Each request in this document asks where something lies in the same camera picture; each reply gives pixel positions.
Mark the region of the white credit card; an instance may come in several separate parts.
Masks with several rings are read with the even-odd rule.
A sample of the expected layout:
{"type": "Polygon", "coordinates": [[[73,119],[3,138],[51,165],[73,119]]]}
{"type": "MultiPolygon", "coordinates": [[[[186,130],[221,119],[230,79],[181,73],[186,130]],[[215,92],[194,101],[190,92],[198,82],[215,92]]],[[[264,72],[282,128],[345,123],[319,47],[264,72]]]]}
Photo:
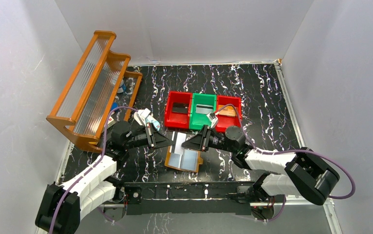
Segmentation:
{"type": "Polygon", "coordinates": [[[173,132],[172,141],[174,145],[171,146],[170,153],[182,155],[184,148],[181,146],[186,140],[186,134],[181,132],[173,132]]]}

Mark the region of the orange leather card holder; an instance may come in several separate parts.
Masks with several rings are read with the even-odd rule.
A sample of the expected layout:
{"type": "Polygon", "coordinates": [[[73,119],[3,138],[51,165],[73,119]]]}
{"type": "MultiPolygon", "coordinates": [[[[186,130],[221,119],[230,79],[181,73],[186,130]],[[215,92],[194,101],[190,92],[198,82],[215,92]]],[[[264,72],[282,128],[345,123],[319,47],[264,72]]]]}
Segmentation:
{"type": "Polygon", "coordinates": [[[165,167],[179,171],[198,173],[199,166],[203,164],[200,151],[185,149],[182,155],[170,153],[171,146],[168,148],[165,167]]]}

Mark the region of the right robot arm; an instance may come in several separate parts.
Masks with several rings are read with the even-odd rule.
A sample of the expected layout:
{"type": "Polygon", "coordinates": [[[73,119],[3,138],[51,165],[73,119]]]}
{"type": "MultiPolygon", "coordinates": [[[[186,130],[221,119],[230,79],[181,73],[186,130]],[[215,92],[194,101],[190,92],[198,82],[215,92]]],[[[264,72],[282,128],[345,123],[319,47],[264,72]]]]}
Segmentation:
{"type": "Polygon", "coordinates": [[[237,126],[228,127],[221,134],[205,125],[182,146],[202,152],[210,148],[227,151],[237,167],[264,170],[246,191],[229,196],[236,201],[266,202],[276,195],[295,195],[322,205],[340,180],[338,172],[312,150],[302,148],[287,153],[260,150],[247,143],[237,126]]]}

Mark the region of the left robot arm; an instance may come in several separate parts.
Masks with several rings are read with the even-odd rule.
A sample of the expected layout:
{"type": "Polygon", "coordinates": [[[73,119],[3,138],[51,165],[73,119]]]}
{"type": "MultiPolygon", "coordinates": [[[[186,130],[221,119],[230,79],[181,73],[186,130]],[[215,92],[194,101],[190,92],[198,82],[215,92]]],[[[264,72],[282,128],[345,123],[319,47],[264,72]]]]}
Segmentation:
{"type": "Polygon", "coordinates": [[[46,187],[35,225],[49,234],[73,234],[91,211],[106,201],[119,203],[125,189],[112,176],[129,157],[129,150],[138,147],[159,149],[174,145],[151,123],[132,126],[119,121],[111,128],[105,152],[74,178],[46,187]]]}

